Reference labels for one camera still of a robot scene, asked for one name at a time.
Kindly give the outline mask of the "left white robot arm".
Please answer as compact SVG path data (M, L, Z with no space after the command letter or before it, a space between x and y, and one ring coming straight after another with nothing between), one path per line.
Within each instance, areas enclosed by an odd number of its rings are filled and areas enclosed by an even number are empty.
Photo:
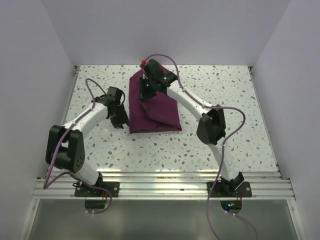
M87 192L92 196L96 197L103 193L101 174L86 162L84 139L104 120L110 120L115 129L129 126L124 100L124 92L111 86L105 94L95 97L92 105L74 120L50 128L45 156L49 168L44 189L53 183L49 179L53 168L57 168L65 170L78 181L85 183Z

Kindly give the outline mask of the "purple cloth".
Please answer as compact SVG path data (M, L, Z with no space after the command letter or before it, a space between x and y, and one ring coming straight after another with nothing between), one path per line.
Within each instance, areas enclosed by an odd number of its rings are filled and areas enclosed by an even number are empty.
M153 98L139 100L142 76L143 70L139 70L129 79L129 132L137 134L181 131L176 100L162 92L158 92Z

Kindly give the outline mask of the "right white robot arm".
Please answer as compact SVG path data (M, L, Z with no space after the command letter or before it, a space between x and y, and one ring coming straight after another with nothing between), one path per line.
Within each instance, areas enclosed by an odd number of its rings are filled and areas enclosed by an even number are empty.
M226 143L230 138L226 136L226 108L207 105L182 85L178 72L164 72L160 64L153 59L143 60L140 67L143 75L139 78L139 99L143 101L155 97L156 93L163 93L176 100L195 117L198 123L196 135L211 149L219 165L220 186L217 189L223 190L227 196L235 196L241 190L244 177L235 169L234 158L226 150Z

